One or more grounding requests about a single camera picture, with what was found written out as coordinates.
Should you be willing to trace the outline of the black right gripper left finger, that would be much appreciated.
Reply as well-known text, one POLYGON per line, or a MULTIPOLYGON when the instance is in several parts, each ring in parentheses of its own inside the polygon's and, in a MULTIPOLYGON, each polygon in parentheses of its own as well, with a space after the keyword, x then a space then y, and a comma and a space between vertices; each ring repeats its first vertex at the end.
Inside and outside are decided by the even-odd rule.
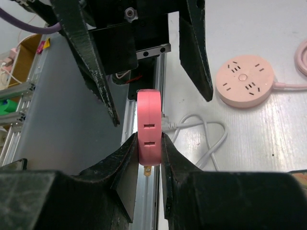
POLYGON ((3 230, 126 230, 133 222, 138 135, 78 175, 28 170, 21 159, 0 169, 3 230))

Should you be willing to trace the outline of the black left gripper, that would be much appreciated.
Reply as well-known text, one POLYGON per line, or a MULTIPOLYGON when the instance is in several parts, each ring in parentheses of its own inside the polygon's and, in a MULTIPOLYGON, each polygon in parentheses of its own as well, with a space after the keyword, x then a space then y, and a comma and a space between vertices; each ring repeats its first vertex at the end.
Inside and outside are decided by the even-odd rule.
POLYGON ((180 64, 206 101, 213 83, 203 0, 52 0, 53 11, 89 70, 114 126, 120 119, 106 80, 171 51, 168 14, 179 12, 180 64), (88 31, 87 24, 93 28, 88 31))

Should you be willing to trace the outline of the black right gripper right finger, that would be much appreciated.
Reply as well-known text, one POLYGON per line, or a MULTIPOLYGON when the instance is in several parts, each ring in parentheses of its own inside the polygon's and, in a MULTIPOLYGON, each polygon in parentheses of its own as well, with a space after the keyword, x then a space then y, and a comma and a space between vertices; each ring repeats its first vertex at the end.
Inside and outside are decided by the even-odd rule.
POLYGON ((205 172, 161 139, 164 216, 171 230, 304 230, 307 198, 292 175, 205 172))

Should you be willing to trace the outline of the pink plug adapter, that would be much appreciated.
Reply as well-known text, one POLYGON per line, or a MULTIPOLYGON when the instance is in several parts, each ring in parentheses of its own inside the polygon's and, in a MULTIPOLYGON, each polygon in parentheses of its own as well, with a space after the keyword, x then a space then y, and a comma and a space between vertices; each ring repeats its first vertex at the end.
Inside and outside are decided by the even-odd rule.
POLYGON ((137 93, 137 126, 139 164, 144 175, 161 163, 162 103, 158 90, 144 89, 137 93))

